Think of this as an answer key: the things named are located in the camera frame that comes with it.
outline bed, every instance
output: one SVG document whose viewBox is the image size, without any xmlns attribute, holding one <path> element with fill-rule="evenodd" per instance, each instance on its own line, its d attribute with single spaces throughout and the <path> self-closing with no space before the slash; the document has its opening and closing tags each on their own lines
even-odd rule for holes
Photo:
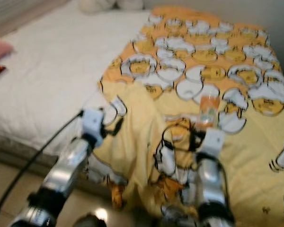
<svg viewBox="0 0 284 227">
<path fill-rule="evenodd" d="M 193 213 L 183 128 L 193 127 L 210 92 L 221 100 L 221 161 L 237 226 L 284 226 L 284 77 L 268 33 L 183 8 L 86 17 L 74 4 L 5 37 L 18 52 L 0 61 L 9 69 L 0 77 L 0 159 L 28 158 L 82 107 L 108 105 L 106 125 L 120 118 L 124 125 L 95 150 L 83 176 L 101 182 L 92 164 L 103 162 L 99 168 L 115 170 L 105 183 L 117 208 L 138 202 L 159 216 L 163 197 Z M 36 169 L 50 166 L 79 127 L 74 122 Z M 168 141 L 179 149 L 164 157 L 173 167 L 162 159 Z"/>
</svg>

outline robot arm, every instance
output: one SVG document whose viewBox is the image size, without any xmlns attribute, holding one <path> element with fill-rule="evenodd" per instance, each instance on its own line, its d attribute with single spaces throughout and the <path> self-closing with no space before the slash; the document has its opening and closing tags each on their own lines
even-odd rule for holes
<svg viewBox="0 0 284 227">
<path fill-rule="evenodd" d="M 28 197 L 26 207 L 10 227 L 54 227 L 57 218 L 74 188 L 79 173 L 94 147 L 102 144 L 103 113 L 86 110 L 82 117 L 83 133 L 74 139 L 44 179 L 38 192 Z"/>
</svg>

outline yellow blanket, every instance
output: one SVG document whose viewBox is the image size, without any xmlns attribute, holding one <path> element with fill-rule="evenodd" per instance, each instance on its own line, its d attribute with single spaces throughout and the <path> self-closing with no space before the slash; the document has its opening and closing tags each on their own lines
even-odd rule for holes
<svg viewBox="0 0 284 227">
<path fill-rule="evenodd" d="M 211 93 L 221 99 L 220 160 L 236 226 L 284 227 L 284 77 L 262 28 L 154 9 L 100 85 L 111 102 L 106 124 L 122 116 L 124 123 L 95 150 L 88 175 L 101 173 L 94 180 L 112 187 L 117 208 L 141 203 L 159 216 L 162 205 L 176 204 L 195 212 L 187 196 L 194 159 L 185 150 L 201 96 Z M 169 156 L 160 150 L 167 143 L 175 147 Z"/>
</svg>

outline white bed sheet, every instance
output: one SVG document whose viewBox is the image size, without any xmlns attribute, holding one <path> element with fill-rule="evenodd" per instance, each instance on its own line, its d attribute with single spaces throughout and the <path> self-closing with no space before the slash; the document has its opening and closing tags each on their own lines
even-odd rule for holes
<svg viewBox="0 0 284 227">
<path fill-rule="evenodd" d="M 0 135 L 39 149 L 82 107 L 106 104 L 97 81 L 135 37 L 148 11 L 81 14 L 76 1 L 4 37 L 15 53 L 0 60 Z M 75 134 L 76 122 L 47 153 Z"/>
</svg>

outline tiled floor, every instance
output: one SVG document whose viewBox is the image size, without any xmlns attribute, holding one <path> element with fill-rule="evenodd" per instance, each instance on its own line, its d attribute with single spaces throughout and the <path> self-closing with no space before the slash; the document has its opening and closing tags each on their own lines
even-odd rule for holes
<svg viewBox="0 0 284 227">
<path fill-rule="evenodd" d="M 17 172 L 18 169 L 0 163 L 0 197 Z M 8 226 L 9 222 L 26 205 L 27 196 L 38 189 L 42 180 L 41 177 L 31 173 L 24 175 L 0 213 L 0 227 Z M 122 227 L 151 226 L 151 218 L 141 210 L 136 210 L 135 212 L 117 212 L 112 210 L 110 201 L 80 190 L 74 190 L 64 205 L 58 219 L 57 227 L 71 227 L 79 217 L 89 212 L 100 216 L 107 216 L 106 223 L 108 227 L 118 227 L 121 223 Z"/>
</svg>

